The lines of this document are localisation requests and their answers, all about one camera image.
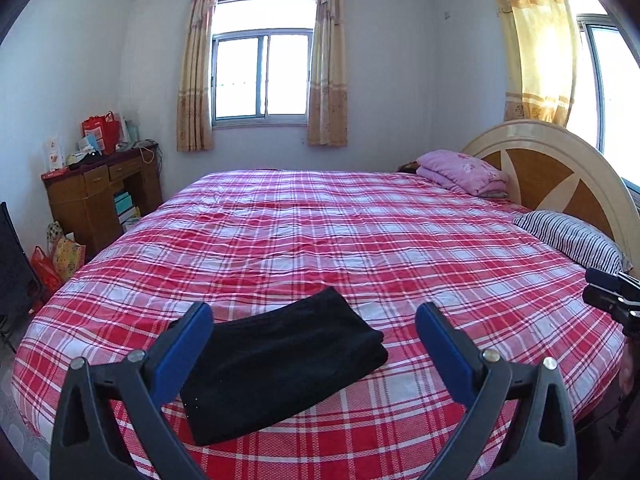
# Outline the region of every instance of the window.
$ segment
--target window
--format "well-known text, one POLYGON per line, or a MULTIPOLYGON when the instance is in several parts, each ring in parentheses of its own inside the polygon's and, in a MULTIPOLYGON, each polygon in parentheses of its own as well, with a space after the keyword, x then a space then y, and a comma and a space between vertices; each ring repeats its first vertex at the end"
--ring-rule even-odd
POLYGON ((220 0, 214 124, 306 122, 316 0, 220 0))
POLYGON ((580 28, 575 105, 567 129, 597 148, 627 185, 640 190, 635 107, 640 67, 630 41, 598 0, 569 0, 580 28))

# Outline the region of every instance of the floor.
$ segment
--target floor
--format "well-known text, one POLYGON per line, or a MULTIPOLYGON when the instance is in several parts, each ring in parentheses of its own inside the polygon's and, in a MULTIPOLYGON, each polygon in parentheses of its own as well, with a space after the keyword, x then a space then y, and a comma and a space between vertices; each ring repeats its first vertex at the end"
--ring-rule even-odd
MULTIPOLYGON (((14 347, 19 345, 27 326, 25 324, 12 336, 14 347)), ((11 394, 14 358, 8 346, 0 346, 0 427, 34 475, 39 480, 49 480, 49 445, 25 426, 11 394)))

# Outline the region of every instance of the pink folded blanket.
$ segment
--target pink folded blanket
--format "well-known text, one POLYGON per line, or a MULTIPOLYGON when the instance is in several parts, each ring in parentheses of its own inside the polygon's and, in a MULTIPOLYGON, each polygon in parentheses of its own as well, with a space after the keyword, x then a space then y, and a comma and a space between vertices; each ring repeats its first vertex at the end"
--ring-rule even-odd
POLYGON ((436 150, 418 159, 417 174, 444 189, 472 196, 507 193, 509 177, 491 164, 464 153, 436 150))

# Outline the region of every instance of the white wall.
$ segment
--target white wall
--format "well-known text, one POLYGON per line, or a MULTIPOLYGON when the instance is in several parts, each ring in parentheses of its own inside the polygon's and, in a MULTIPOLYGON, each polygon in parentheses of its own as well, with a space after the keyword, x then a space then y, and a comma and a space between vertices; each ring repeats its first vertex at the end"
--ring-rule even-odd
POLYGON ((28 254, 51 222, 44 143, 59 136, 74 152, 81 122, 115 109, 129 9, 125 0, 32 0, 0 46, 0 202, 28 254))
POLYGON ((438 62, 431 147, 461 150, 504 117, 502 31, 495 0, 435 1, 438 62))
POLYGON ((205 174, 252 168, 393 171, 425 152, 434 95, 430 0, 346 0, 349 146, 306 145, 306 128, 215 131, 212 152, 175 148, 176 99, 191 0, 134 4, 122 63, 121 110, 164 151, 165 198, 205 174))

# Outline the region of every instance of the stack of boxes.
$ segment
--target stack of boxes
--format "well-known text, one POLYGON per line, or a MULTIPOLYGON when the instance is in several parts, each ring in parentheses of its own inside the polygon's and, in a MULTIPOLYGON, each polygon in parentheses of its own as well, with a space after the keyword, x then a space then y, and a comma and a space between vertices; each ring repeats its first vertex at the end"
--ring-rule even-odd
POLYGON ((127 191, 122 191, 113 197, 116 203, 116 213, 124 232, 130 231, 140 221, 140 209, 134 203, 127 191))

